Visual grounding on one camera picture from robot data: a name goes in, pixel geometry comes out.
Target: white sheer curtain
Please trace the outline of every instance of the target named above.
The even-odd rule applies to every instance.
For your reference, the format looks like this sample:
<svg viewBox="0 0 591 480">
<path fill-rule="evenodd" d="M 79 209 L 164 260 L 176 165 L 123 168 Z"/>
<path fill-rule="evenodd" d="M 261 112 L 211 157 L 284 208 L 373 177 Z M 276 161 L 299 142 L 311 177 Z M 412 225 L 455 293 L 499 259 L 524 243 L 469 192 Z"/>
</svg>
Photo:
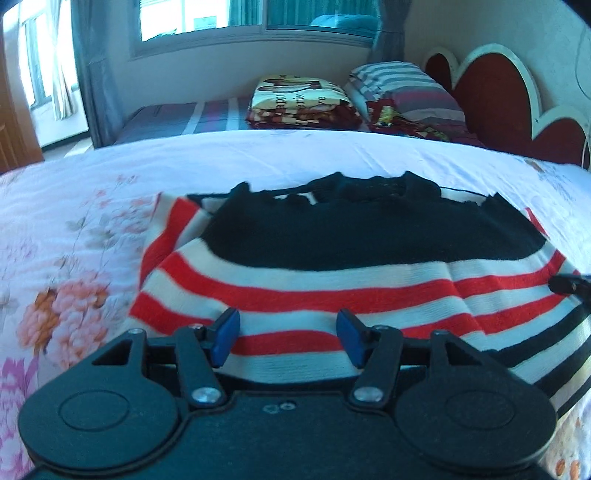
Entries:
<svg viewBox="0 0 591 480">
<path fill-rule="evenodd" d="M 60 25 L 60 10 L 62 0 L 47 0 L 47 27 L 53 44 L 53 90 L 51 101 L 53 103 L 53 115 L 56 120 L 64 120 L 72 116 L 76 111 L 76 104 L 72 98 L 72 91 L 66 82 L 64 70 L 61 66 L 58 50 L 58 34 Z"/>
</svg>

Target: white bedsheet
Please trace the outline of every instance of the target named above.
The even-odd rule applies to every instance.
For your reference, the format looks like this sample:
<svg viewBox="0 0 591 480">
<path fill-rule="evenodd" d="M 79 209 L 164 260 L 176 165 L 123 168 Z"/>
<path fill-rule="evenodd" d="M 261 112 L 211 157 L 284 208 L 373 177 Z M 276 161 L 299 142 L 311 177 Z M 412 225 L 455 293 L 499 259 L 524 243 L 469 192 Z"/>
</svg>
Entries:
<svg viewBox="0 0 591 480">
<path fill-rule="evenodd" d="M 229 131 L 103 148 L 0 177 L 0 480 L 31 467 L 16 431 L 26 395 L 121 332 L 137 291 L 155 195 L 253 190 L 405 170 L 530 207 L 551 241 L 591 273 L 591 174 L 465 145 L 360 132 Z M 591 475 L 591 395 L 544 459 Z"/>
</svg>

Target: striped mattress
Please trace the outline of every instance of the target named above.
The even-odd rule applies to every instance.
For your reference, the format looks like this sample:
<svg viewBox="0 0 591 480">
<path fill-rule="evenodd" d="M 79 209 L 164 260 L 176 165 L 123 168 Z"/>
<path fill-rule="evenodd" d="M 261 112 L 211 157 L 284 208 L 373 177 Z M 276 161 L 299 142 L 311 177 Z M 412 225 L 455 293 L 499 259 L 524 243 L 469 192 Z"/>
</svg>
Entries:
<svg viewBox="0 0 591 480">
<path fill-rule="evenodd" d="M 250 129 L 245 121 L 250 98 L 212 102 L 166 103 L 138 110 L 125 125 L 116 144 L 150 138 Z"/>
</svg>

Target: floor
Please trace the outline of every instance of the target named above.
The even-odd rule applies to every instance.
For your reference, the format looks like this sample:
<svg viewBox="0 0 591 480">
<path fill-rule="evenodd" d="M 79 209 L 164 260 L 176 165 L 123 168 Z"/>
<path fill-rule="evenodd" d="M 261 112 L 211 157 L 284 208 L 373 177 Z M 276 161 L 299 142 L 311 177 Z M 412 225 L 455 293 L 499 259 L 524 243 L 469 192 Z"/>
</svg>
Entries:
<svg viewBox="0 0 591 480">
<path fill-rule="evenodd" d="M 72 155 L 81 155 L 94 149 L 92 140 L 90 138 L 83 138 L 78 142 L 47 150 L 43 152 L 43 156 L 46 161 L 59 160 L 60 158 L 71 157 Z"/>
</svg>

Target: headboard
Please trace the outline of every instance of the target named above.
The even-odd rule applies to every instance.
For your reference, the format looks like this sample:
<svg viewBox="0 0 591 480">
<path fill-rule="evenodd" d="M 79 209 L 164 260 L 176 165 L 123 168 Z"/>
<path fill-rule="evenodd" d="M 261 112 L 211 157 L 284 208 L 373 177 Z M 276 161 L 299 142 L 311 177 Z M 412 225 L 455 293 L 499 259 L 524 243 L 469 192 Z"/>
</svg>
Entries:
<svg viewBox="0 0 591 480">
<path fill-rule="evenodd" d="M 589 120 L 570 106 L 542 112 L 530 71 L 508 48 L 484 45 L 459 64 L 450 51 L 437 47 L 426 56 L 423 70 L 455 97 L 468 128 L 487 147 L 581 165 Z M 589 147 L 584 167 L 589 168 Z"/>
</svg>

